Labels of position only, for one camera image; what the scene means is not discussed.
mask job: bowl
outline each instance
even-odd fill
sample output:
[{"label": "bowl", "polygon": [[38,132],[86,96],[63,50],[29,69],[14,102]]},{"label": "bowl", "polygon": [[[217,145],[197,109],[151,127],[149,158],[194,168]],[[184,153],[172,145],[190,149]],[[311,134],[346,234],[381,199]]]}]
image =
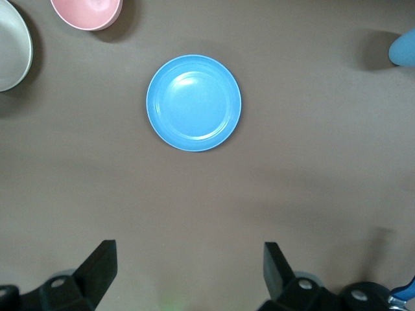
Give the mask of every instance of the bowl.
[{"label": "bowl", "polygon": [[51,0],[51,3],[67,24],[89,31],[109,27],[123,6],[123,0]]},{"label": "bowl", "polygon": [[30,32],[19,12],[0,0],[0,92],[18,85],[33,58]]}]

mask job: light blue rounded object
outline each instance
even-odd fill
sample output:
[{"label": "light blue rounded object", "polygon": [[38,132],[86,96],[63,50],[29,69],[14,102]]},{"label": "light blue rounded object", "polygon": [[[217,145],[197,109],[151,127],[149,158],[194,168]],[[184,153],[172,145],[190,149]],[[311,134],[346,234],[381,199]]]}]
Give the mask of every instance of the light blue rounded object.
[{"label": "light blue rounded object", "polygon": [[415,29],[400,36],[389,48],[389,59],[399,66],[415,66]]},{"label": "light blue rounded object", "polygon": [[233,75],[203,55],[183,55],[164,64],[147,91],[147,115],[171,146],[190,152],[212,149],[234,131],[241,92]]}]

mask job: plate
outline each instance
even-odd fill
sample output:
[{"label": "plate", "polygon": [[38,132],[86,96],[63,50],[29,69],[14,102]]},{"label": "plate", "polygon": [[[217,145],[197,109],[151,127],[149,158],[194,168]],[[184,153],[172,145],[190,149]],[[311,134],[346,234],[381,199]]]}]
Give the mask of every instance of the plate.
[{"label": "plate", "polygon": [[221,63],[207,56],[184,55],[154,75],[147,91],[147,114],[166,143],[199,152],[232,134],[241,102],[235,78]]},{"label": "plate", "polygon": [[0,91],[24,79],[32,57],[32,39],[23,18],[8,1],[0,0]]}]

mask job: plate rim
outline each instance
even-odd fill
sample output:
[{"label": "plate rim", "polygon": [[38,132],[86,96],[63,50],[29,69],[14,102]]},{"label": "plate rim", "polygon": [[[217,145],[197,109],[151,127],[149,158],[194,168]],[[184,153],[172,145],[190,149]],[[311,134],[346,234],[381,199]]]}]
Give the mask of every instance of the plate rim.
[{"label": "plate rim", "polygon": [[[167,67],[169,64],[171,64],[172,62],[175,62],[175,61],[177,61],[177,60],[179,60],[179,59],[181,59],[181,58],[190,58],[190,57],[197,57],[197,58],[204,58],[204,59],[207,59],[207,60],[209,60],[209,61],[211,61],[211,62],[214,62],[214,63],[216,63],[217,65],[219,65],[219,67],[221,67],[221,68],[223,68],[227,73],[229,73],[229,75],[230,75],[230,77],[231,77],[231,79],[233,80],[233,82],[235,83],[235,85],[236,85],[236,90],[237,90],[237,107],[238,107],[238,110],[237,110],[237,113],[235,114],[235,118],[236,118],[236,121],[235,121],[235,124],[232,126],[232,128],[230,128],[230,132],[229,132],[229,134],[228,135],[226,135],[223,139],[221,139],[218,143],[215,143],[214,145],[211,145],[211,146],[208,146],[208,147],[206,147],[206,148],[197,148],[196,150],[193,150],[193,149],[190,149],[190,148],[183,148],[183,147],[181,147],[181,146],[176,146],[176,145],[174,145],[173,143],[171,143],[171,142],[169,142],[168,140],[166,140],[162,135],[160,135],[160,133],[159,133],[159,131],[157,131],[157,129],[156,129],[156,127],[154,126],[154,123],[153,123],[153,120],[152,120],[152,118],[151,118],[151,116],[150,116],[150,112],[149,112],[149,94],[150,94],[150,89],[152,88],[152,86],[153,86],[153,84],[154,84],[154,81],[155,81],[155,79],[157,78],[157,76],[159,75],[159,73],[160,73],[160,71],[162,71],[165,67]],[[241,89],[239,88],[239,85],[238,85],[238,82],[237,82],[237,80],[236,80],[236,78],[234,77],[234,75],[232,74],[232,72],[225,66],[225,65],[223,65],[222,63],[220,63],[219,61],[217,61],[216,59],[214,59],[214,58],[212,58],[212,57],[209,57],[209,56],[206,56],[206,55],[203,55],[203,54],[185,54],[185,55],[181,55],[181,56],[177,56],[177,57],[175,57],[175,58],[172,58],[172,59],[170,59],[168,62],[165,62],[155,73],[154,73],[154,75],[153,75],[153,77],[152,77],[152,79],[151,79],[151,81],[150,81],[150,84],[148,85],[148,88],[147,88],[147,95],[146,95],[146,111],[147,111],[147,117],[148,117],[148,120],[150,121],[150,124],[151,124],[151,126],[152,126],[152,128],[153,128],[153,130],[157,133],[157,135],[165,142],[165,143],[167,143],[167,144],[169,144],[170,146],[172,146],[172,147],[174,147],[174,148],[176,148],[176,149],[179,149],[179,150],[182,150],[182,151],[186,151],[186,152],[203,152],[203,151],[206,151],[206,150],[210,150],[210,149],[213,149],[213,148],[216,148],[216,147],[218,147],[218,145],[220,145],[220,144],[222,144],[224,141],[226,141],[229,137],[230,137],[230,135],[234,132],[234,130],[236,129],[236,126],[238,125],[238,123],[239,123],[239,119],[241,118],[241,112],[242,112],[242,95],[241,95]]]},{"label": "plate rim", "polygon": [[33,61],[33,41],[32,41],[32,36],[30,35],[30,31],[29,31],[28,26],[26,25],[25,20],[20,15],[19,11],[14,7],[14,5],[12,5],[12,3],[10,3],[7,0],[0,0],[0,2],[5,3],[6,5],[8,5],[12,9],[12,11],[14,11],[14,13],[16,13],[17,19],[23,25],[23,28],[25,30],[25,33],[26,33],[27,39],[28,39],[28,43],[29,43],[29,59],[28,59],[25,71],[23,72],[21,77],[17,80],[17,82],[12,84],[11,86],[6,86],[6,88],[4,88],[4,89],[0,86],[0,92],[4,92],[4,91],[12,89],[16,85],[18,85],[27,76],[27,73],[29,72],[30,67],[32,65],[32,61]]}]

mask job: blue plate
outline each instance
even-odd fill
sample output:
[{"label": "blue plate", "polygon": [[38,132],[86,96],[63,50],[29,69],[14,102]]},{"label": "blue plate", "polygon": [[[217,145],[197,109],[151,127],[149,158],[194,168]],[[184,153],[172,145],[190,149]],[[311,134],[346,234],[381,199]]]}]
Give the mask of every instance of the blue plate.
[{"label": "blue plate", "polygon": [[241,115],[241,92],[218,61],[184,55],[163,65],[147,91],[147,114],[156,133],[185,151],[223,143]]}]

